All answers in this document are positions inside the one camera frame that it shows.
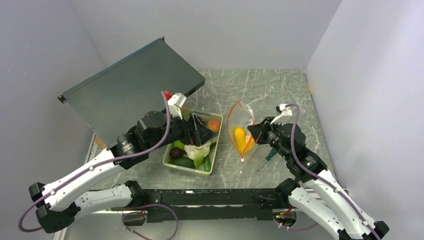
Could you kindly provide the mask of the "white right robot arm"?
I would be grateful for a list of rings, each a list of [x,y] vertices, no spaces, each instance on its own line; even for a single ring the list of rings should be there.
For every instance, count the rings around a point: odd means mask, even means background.
[[[286,160],[294,175],[280,183],[276,203],[303,211],[336,240],[381,240],[390,230],[363,211],[342,189],[324,161],[306,146],[297,124],[275,124],[271,117],[249,125],[255,143],[268,144]]]

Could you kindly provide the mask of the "yellow corn cob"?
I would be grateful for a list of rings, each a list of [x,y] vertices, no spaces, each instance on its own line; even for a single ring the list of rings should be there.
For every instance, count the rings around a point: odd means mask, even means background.
[[[245,152],[244,148],[246,146],[246,133],[244,129],[241,128],[240,126],[237,126],[234,129],[234,138],[235,138],[235,144],[236,144],[236,148],[238,152],[240,154],[243,154]]]

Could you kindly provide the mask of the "clear zip bag orange zipper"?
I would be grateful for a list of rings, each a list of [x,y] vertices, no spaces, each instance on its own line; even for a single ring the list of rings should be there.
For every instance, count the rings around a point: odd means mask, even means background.
[[[245,164],[257,148],[257,144],[248,130],[248,126],[255,124],[254,111],[250,105],[238,100],[230,108],[226,120],[229,140],[240,155],[240,162]]]

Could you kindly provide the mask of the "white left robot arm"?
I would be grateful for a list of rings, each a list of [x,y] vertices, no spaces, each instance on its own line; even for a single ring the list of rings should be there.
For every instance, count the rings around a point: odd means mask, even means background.
[[[222,121],[220,115],[191,110],[178,114],[148,112],[117,138],[113,148],[102,150],[90,162],[57,181],[37,182],[29,187],[40,229],[55,233],[79,217],[107,208],[139,209],[148,198],[134,180],[105,190],[96,191],[93,187],[148,159],[150,152],[175,142],[210,149],[219,137]]]

